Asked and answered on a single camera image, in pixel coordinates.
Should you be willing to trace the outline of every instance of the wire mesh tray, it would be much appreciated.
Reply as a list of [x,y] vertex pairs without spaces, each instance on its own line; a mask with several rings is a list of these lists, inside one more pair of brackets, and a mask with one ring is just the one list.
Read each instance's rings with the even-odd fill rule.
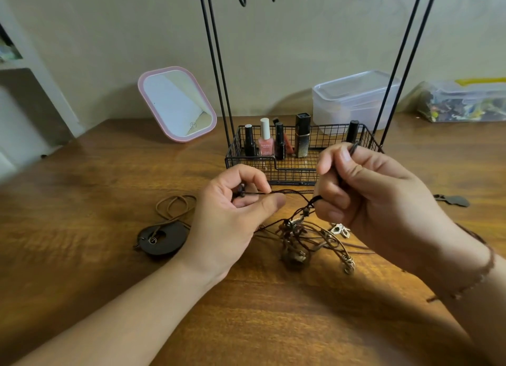
[[[275,136],[275,127],[270,126],[271,136]],[[316,163],[322,150],[334,144],[344,142],[347,137],[348,124],[320,125],[311,127],[309,152],[306,157],[296,158],[287,154],[286,159],[277,160],[273,155],[246,157],[244,155],[244,125],[239,126],[235,138],[225,157],[227,169],[233,165],[244,164],[260,169],[267,176],[271,185],[314,185],[316,183]],[[285,126],[284,132],[295,146],[295,126]],[[255,141],[260,138],[260,126],[253,126]],[[369,129],[364,125],[358,126],[356,142],[360,146],[383,153]]]

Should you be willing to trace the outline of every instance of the forearm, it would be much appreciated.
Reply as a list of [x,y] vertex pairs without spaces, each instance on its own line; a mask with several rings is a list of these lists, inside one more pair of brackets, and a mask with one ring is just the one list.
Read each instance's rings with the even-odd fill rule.
[[489,249],[464,232],[456,233],[456,245],[443,254],[421,279],[441,299],[474,343],[494,364],[506,362],[506,261],[495,255],[495,266],[483,283],[460,299],[450,294],[472,285],[490,259]]
[[176,256],[16,366],[148,365],[181,319],[213,285]]

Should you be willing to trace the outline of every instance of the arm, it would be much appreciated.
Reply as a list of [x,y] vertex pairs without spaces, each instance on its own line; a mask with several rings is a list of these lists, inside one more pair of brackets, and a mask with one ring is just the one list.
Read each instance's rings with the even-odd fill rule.
[[[506,261],[483,283],[455,300],[451,294],[475,283],[489,249],[460,229],[437,205],[425,184],[392,158],[348,144],[320,155],[316,214],[344,223],[394,265],[418,276],[438,296],[476,345],[496,365],[506,362]],[[338,184],[337,173],[345,184]]]
[[148,365],[197,301],[223,280],[259,224],[285,203],[282,194],[232,201],[232,190],[269,193],[260,170],[236,165],[201,192],[192,229],[166,265],[72,328],[42,345],[16,366]]

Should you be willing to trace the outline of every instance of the brown wooden desk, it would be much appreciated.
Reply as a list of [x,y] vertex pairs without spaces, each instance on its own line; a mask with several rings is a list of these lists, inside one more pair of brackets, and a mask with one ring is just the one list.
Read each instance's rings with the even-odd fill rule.
[[[157,269],[132,250],[137,233],[158,221],[157,200],[224,170],[225,151],[221,120],[187,144],[170,142],[154,120],[110,120],[0,187],[0,364]],[[385,151],[434,193],[467,197],[467,209],[443,207],[506,255],[506,123],[397,114]],[[289,196],[277,217],[299,206]],[[441,304],[425,302],[419,280],[376,255],[355,261],[347,276],[333,253],[319,252],[294,273],[276,242],[253,240],[153,364],[483,364]]]

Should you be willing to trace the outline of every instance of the translucent plastic container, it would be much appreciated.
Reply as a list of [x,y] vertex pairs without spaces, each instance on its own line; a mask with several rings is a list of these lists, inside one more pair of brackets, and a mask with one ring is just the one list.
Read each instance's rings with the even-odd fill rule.
[[[370,70],[316,85],[313,87],[314,123],[316,125],[348,124],[351,120],[358,120],[372,131],[389,79],[388,73]],[[400,80],[395,78],[378,130],[384,129],[387,125],[399,84]]]
[[506,77],[429,81],[420,113],[432,122],[506,120]]

